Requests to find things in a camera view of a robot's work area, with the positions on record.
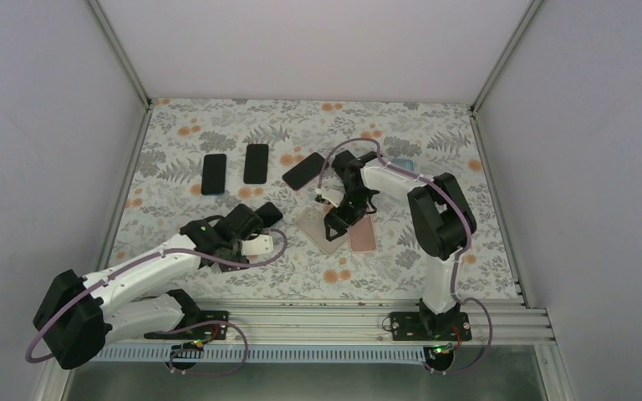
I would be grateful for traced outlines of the phone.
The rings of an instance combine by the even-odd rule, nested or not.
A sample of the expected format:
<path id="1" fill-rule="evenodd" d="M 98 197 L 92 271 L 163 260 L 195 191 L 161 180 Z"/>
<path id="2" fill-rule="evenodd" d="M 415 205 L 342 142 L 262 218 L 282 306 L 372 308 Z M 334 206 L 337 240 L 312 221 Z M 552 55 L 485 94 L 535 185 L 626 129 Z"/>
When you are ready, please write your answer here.
<path id="1" fill-rule="evenodd" d="M 371 216 L 364 216 L 348 229 L 349 249 L 353 253 L 363 254 L 377 250 L 375 227 Z"/>
<path id="2" fill-rule="evenodd" d="M 293 218 L 293 224 L 326 255 L 334 254 L 348 241 L 347 235 L 329 241 L 325 235 L 324 216 L 313 207 L 302 210 Z"/>

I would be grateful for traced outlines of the magenta smartphone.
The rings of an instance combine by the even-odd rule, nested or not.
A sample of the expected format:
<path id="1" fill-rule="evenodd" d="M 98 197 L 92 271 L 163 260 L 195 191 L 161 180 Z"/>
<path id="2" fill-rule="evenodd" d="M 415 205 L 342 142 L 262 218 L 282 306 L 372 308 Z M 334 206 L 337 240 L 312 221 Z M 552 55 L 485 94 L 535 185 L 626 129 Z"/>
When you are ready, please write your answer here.
<path id="1" fill-rule="evenodd" d="M 304 188 L 314 178 L 318 177 L 324 166 L 325 158 L 318 152 L 313 152 L 292 169 L 282 175 L 282 181 L 292 190 Z"/>

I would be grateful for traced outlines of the black smartphone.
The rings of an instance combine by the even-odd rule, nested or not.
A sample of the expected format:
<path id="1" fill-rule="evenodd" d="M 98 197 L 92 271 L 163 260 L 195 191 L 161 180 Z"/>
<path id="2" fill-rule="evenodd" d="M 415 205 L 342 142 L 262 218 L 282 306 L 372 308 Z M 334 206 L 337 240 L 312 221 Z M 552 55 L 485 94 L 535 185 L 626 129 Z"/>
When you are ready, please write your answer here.
<path id="1" fill-rule="evenodd" d="M 222 195 L 226 190 L 227 156 L 209 154 L 203 157 L 201 194 Z"/>
<path id="2" fill-rule="evenodd" d="M 268 178 L 269 146 L 249 144 L 246 148 L 243 182 L 249 185 L 262 185 Z"/>
<path id="3" fill-rule="evenodd" d="M 271 228 L 283 219 L 283 213 L 272 202 L 257 208 L 255 214 L 261 218 L 263 228 Z"/>

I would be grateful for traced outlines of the light blue phone case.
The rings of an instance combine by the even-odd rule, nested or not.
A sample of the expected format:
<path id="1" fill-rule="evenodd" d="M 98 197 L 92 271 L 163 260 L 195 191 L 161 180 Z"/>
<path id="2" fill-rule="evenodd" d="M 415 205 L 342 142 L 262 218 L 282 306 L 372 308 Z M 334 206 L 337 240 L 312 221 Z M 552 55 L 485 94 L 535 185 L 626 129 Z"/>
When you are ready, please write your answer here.
<path id="1" fill-rule="evenodd" d="M 393 165 L 400 167 L 403 170 L 414 171 L 415 164 L 412 160 L 406 158 L 394 158 L 391 160 Z"/>

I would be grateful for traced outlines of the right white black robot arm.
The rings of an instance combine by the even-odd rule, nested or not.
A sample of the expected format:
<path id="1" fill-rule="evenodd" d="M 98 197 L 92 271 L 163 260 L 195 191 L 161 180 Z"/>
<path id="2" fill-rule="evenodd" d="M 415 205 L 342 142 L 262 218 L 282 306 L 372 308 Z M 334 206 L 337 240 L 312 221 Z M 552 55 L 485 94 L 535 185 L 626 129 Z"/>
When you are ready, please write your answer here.
<path id="1" fill-rule="evenodd" d="M 377 152 L 353 159 L 340 154 L 333 168 L 343 189 L 322 185 L 316 189 L 317 202 L 331 207 L 324 217 L 327 240 L 340 237 L 375 211 L 375 195 L 388 195 L 408 206 L 415 240 L 429 258 L 419 302 L 420 331 L 430 340 L 443 338 L 461 310 L 456 293 L 458 267 L 476 231 L 475 217 L 457 178 L 449 173 L 427 178 Z"/>

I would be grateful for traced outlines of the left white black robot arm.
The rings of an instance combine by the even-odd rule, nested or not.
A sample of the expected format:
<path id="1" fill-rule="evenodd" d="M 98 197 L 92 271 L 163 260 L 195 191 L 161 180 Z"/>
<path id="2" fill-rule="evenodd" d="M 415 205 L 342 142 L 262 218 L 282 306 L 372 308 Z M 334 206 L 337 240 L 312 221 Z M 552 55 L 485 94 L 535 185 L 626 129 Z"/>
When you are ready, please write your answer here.
<path id="1" fill-rule="evenodd" d="M 240 204 L 225 216 L 190 221 L 154 249 L 117 266 L 78 276 L 57 275 L 33 325 L 48 358 L 78 368 L 110 344 L 131 338 L 183 339 L 202 345 L 222 340 L 227 312 L 201 310 L 182 289 L 151 291 L 171 278 L 218 265 L 221 272 L 249 267 L 250 255 L 273 251 L 268 229 L 282 220 L 268 202 L 256 210 Z"/>

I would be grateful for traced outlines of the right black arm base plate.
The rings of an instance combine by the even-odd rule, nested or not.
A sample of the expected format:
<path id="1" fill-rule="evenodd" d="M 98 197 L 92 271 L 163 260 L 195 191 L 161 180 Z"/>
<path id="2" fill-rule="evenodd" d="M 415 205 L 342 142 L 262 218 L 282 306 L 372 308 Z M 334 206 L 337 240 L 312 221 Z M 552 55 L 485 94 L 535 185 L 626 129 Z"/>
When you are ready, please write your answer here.
<path id="1" fill-rule="evenodd" d="M 448 312 L 422 317 L 419 312 L 389 314 L 390 333 L 396 342 L 470 341 L 471 324 L 464 312 Z"/>

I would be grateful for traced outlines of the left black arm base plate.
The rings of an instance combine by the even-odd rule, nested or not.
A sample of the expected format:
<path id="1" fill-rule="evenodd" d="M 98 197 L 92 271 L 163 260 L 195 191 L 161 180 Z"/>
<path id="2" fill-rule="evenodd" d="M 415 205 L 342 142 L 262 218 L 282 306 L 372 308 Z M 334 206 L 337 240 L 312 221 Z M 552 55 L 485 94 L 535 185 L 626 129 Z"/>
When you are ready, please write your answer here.
<path id="1" fill-rule="evenodd" d="M 170 332 L 149 332 L 149 340 L 224 340 L 230 313 L 225 310 L 201 310 L 196 315 L 186 315 Z"/>

